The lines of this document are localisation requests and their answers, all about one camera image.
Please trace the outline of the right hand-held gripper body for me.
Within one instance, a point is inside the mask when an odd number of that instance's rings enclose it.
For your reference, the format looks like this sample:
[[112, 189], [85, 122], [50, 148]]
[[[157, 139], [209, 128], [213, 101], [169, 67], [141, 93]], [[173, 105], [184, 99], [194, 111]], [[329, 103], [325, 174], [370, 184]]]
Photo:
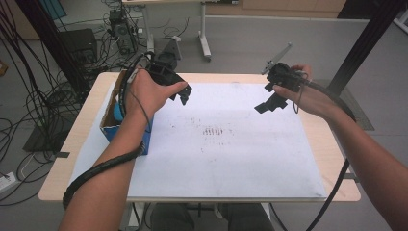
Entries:
[[293, 44], [288, 42], [286, 47], [267, 61], [266, 66], [261, 71], [262, 75], [267, 75], [268, 84], [265, 86], [267, 91], [277, 85], [288, 90], [299, 92], [302, 85], [306, 85], [307, 74], [302, 70], [291, 69], [287, 64], [280, 63], [280, 60], [288, 53]]

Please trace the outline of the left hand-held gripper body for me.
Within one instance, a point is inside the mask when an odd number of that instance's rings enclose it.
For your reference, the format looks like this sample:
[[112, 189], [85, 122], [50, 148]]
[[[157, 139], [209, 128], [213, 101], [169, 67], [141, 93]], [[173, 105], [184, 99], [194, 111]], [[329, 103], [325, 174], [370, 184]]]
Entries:
[[161, 86], [183, 82], [183, 79], [175, 72], [178, 62], [182, 59], [179, 40], [180, 38], [173, 37], [160, 53], [152, 53], [145, 68], [152, 79]]

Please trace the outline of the blue cardboard box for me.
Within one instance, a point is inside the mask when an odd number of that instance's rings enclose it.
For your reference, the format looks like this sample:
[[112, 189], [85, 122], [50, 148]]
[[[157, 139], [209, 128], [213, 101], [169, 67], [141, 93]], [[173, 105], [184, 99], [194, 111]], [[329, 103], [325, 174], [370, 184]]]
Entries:
[[102, 107], [103, 115], [99, 127], [102, 134], [108, 141], [111, 141], [114, 138], [121, 124], [121, 122], [117, 122], [114, 119], [113, 110], [115, 102], [119, 103], [118, 97], [121, 90], [121, 82], [125, 74], [126, 74], [125, 70], [119, 73], [117, 80], [112, 84], [111, 88], [108, 90], [108, 95], [106, 97], [106, 105]]

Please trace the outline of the person's right hand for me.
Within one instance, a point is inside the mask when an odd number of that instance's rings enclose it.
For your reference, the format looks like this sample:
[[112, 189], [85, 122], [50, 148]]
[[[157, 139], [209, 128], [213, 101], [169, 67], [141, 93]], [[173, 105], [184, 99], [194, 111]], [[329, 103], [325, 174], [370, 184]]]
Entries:
[[324, 119], [330, 118], [340, 109], [327, 95], [310, 87], [303, 87], [299, 92], [294, 92], [275, 85], [273, 90], [278, 95], [292, 100], [303, 111]]

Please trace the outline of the person's left hand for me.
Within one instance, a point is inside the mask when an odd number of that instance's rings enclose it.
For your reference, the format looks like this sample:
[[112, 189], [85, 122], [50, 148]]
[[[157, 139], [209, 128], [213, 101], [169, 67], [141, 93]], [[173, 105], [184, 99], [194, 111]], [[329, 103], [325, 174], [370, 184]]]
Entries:
[[182, 81], [170, 86], [161, 86], [153, 81], [145, 69], [139, 68], [125, 96], [124, 121], [150, 120], [170, 96], [184, 89], [187, 84]]

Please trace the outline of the black computer tower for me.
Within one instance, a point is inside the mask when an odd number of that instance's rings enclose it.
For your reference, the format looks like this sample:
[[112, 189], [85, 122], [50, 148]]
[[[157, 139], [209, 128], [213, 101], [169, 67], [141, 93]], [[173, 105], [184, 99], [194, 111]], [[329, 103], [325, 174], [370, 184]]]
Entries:
[[124, 10], [110, 10], [109, 15], [111, 30], [117, 40], [121, 55], [129, 55], [137, 51], [135, 37], [131, 26], [125, 16]]

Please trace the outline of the light wooden cabinet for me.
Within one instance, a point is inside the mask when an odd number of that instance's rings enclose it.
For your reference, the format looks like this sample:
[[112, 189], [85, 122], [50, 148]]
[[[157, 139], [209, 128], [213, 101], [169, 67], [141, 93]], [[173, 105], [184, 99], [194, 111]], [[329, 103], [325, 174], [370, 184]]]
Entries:
[[208, 3], [208, 15], [336, 18], [346, 0], [234, 0], [237, 4]]

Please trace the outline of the black equipment box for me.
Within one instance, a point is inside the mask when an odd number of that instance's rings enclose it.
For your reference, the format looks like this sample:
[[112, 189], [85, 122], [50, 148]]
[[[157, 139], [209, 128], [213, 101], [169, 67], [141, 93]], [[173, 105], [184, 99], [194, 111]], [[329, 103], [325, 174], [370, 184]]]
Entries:
[[92, 29], [59, 32], [62, 42], [77, 64], [97, 61], [97, 42]]

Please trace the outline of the person's dark grey trousers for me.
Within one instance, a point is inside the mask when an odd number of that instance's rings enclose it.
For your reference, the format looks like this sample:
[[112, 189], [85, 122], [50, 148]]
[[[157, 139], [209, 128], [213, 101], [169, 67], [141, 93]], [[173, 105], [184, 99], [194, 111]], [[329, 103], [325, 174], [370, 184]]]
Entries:
[[[218, 203], [215, 212], [227, 220], [228, 231], [275, 231], [260, 203]], [[195, 231], [185, 204], [158, 203], [150, 221], [152, 231]]]

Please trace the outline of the teal panel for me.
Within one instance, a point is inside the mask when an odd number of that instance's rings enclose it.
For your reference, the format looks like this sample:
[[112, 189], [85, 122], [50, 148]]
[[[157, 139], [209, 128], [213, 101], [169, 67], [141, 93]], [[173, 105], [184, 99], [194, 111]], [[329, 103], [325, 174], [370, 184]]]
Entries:
[[66, 11], [60, 0], [39, 0], [43, 8], [52, 19], [59, 19], [66, 16]]

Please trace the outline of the dark floor mat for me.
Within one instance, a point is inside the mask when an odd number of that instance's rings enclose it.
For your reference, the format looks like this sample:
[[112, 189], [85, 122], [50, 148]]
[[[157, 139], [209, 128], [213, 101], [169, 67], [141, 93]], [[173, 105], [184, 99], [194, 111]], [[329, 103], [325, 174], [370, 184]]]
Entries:
[[59, 152], [68, 136], [77, 115], [71, 113], [42, 115], [23, 145], [26, 152]]

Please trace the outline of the white power strip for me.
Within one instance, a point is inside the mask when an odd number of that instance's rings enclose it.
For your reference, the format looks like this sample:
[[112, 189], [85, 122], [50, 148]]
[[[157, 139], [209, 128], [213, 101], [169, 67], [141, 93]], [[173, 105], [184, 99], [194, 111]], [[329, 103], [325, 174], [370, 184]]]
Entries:
[[0, 193], [5, 192], [17, 183], [13, 172], [0, 177]]

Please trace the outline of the white desk frame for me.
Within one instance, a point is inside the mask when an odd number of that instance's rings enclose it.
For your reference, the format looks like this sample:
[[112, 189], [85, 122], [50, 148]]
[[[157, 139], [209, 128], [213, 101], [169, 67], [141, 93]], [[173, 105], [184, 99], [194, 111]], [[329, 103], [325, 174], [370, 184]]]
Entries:
[[206, 6], [212, 0], [121, 0], [124, 5], [138, 6], [146, 33], [147, 50], [154, 51], [154, 36], [151, 32], [150, 21], [158, 16], [172, 17], [200, 17], [198, 38], [206, 61], [212, 59], [212, 53], [206, 37]]

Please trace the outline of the black metal post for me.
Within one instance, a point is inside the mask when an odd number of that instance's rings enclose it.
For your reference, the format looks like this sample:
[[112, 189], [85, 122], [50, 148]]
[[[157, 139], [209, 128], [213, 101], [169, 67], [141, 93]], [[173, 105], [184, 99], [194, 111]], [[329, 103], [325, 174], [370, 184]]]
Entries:
[[406, 3], [408, 0], [384, 0], [379, 5], [329, 83], [329, 90], [341, 94]]
[[60, 38], [57, 27], [51, 16], [41, 5], [39, 0], [14, 0], [32, 25], [39, 38], [63, 71], [67, 81], [79, 95], [86, 95], [90, 91], [89, 84], [80, 69], [70, 56]]

